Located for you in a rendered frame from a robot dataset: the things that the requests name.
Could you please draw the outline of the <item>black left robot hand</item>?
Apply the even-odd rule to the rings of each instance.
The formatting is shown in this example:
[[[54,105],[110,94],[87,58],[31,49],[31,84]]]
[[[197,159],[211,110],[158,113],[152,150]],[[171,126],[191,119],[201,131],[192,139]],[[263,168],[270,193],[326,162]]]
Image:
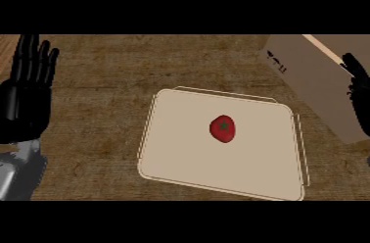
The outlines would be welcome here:
[[[23,34],[11,77],[0,83],[0,144],[40,138],[51,119],[59,49],[37,34]]]

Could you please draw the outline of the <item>beige tray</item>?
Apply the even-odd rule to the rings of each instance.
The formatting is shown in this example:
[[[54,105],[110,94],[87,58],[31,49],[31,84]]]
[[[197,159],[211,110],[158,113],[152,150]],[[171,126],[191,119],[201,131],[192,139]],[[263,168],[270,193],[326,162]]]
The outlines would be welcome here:
[[[210,133],[223,115],[236,125],[229,143]],[[304,199],[310,175],[300,115],[269,98],[161,90],[138,158],[139,173],[151,180],[266,200]]]

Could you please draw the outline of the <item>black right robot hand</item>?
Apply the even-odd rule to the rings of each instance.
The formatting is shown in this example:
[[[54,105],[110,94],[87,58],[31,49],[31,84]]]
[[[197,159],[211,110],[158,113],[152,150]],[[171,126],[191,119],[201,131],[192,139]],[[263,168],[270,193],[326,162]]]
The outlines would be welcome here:
[[[347,95],[362,129],[370,137],[370,74],[351,53],[342,55],[341,66],[353,75]]]

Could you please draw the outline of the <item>red tomato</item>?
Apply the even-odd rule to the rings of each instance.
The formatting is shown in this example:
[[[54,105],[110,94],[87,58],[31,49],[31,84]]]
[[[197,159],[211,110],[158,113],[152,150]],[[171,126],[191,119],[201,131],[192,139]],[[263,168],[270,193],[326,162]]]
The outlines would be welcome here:
[[[236,125],[233,119],[223,115],[210,124],[210,133],[223,143],[229,143],[236,136]]]

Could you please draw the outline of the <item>brown cardboard box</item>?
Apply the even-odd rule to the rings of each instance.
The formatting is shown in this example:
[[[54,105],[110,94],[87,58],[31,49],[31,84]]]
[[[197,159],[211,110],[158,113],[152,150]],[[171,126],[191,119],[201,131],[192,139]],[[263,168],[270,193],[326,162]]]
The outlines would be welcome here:
[[[370,34],[273,34],[260,58],[345,144],[370,139],[354,113],[351,75],[341,56],[351,53],[370,74]]]

